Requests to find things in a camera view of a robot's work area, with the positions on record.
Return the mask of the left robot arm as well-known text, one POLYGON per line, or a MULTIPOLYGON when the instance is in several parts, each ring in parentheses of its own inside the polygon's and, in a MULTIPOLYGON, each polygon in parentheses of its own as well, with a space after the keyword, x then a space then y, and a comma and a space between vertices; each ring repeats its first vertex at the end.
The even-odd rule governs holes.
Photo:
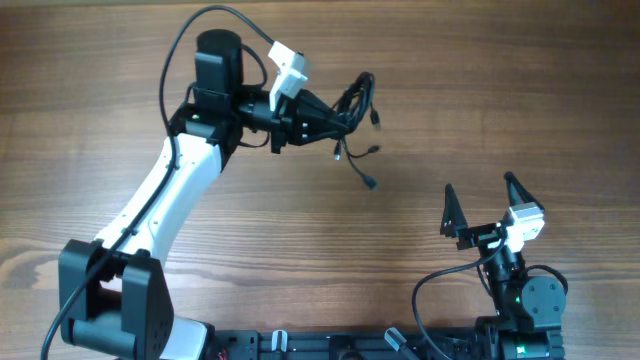
POLYGON ((338 139, 341 116, 305 87, 305 56, 273 42, 273 83, 244 82, 249 48, 229 30, 197 39, 196 79, 168 123, 154 167, 118 216, 90 242, 72 240, 58 260, 60 316, 70 345, 120 359, 220 359, 211 324, 178 316, 164 266, 172 244, 204 191, 242 145, 263 131, 273 152, 338 139))

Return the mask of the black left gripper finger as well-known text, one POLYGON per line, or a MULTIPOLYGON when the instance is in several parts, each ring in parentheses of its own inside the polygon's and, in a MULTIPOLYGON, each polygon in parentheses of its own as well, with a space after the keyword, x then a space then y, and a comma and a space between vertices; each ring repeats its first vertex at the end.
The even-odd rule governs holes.
POLYGON ((336 113, 311 91, 303 89, 297 95, 297 118, 303 123, 320 123, 336 118, 336 113))
POLYGON ((324 139, 339 140, 350 133, 350 128, 334 121, 303 123, 300 145, 307 145, 324 139))

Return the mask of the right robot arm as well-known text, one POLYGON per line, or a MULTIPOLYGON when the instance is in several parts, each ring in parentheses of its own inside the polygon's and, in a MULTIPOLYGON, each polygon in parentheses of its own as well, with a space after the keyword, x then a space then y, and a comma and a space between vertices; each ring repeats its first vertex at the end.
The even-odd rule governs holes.
POLYGON ((471 227, 452 185, 445 187, 440 233, 460 250, 479 251, 476 266, 496 314, 476 320, 474 355, 479 359, 562 359, 561 335, 568 281, 547 265, 528 266, 524 245, 545 225, 545 208, 508 172, 509 207, 501 220, 471 227))

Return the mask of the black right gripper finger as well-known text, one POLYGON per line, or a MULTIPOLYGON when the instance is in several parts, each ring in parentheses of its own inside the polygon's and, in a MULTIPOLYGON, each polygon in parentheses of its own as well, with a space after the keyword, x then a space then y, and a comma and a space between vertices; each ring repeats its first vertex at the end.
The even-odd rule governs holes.
POLYGON ((445 237, 459 237, 467 228, 468 224, 456 192, 451 184, 447 184, 440 234, 445 237))
POLYGON ((511 206, 534 203, 540 210, 544 210, 544 206, 520 183, 512 172, 506 172, 504 179, 511 206))

